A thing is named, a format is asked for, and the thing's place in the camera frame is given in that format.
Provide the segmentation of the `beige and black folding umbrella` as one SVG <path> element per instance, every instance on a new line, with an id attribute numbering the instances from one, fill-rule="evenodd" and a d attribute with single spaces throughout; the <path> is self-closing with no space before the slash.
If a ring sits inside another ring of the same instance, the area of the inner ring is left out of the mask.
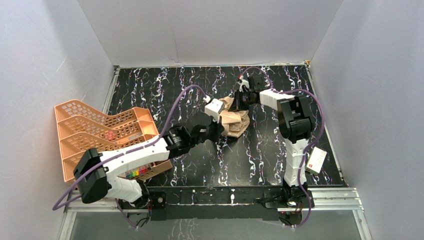
<path id="1" fill-rule="evenodd" d="M 224 137 L 239 138 L 250 124 L 249 111 L 230 111 L 230 106 L 234 101 L 233 97 L 226 96 L 219 100 L 224 103 L 224 108 L 220 113 L 221 124 L 224 127 L 221 135 Z"/>

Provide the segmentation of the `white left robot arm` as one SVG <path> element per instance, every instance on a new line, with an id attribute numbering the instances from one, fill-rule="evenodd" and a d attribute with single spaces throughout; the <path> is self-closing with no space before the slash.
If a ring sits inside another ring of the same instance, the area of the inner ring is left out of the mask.
<path id="1" fill-rule="evenodd" d="M 139 144 L 103 152 L 96 148 L 86 150 L 73 171 L 82 202 L 91 204 L 103 198 L 140 202 L 147 195 L 146 189 L 123 174 L 184 155 L 207 140 L 216 142 L 224 129 L 220 115 L 201 112 L 173 125 L 163 136 Z"/>

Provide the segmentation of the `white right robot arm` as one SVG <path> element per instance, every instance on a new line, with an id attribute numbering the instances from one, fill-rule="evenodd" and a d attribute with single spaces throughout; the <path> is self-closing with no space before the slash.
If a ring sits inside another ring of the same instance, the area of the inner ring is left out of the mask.
<path id="1" fill-rule="evenodd" d="M 240 76 L 238 90 L 229 108 L 231 112 L 248 110 L 253 104 L 261 104 L 277 112 L 278 127 L 286 147 L 286 169 L 282 182 L 284 202 L 305 198 L 305 153 L 315 127 L 307 97 L 296 96 L 267 86 L 261 76 Z"/>

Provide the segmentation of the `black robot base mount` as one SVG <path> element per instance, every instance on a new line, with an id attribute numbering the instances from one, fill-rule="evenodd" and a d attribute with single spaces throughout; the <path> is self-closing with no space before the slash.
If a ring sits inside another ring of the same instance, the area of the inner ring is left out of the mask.
<path id="1" fill-rule="evenodd" d="M 308 200 L 285 202 L 281 186 L 148 187 L 141 203 L 117 202 L 129 213 L 145 211 L 151 221 L 178 219 L 261 219 L 293 226 Z"/>

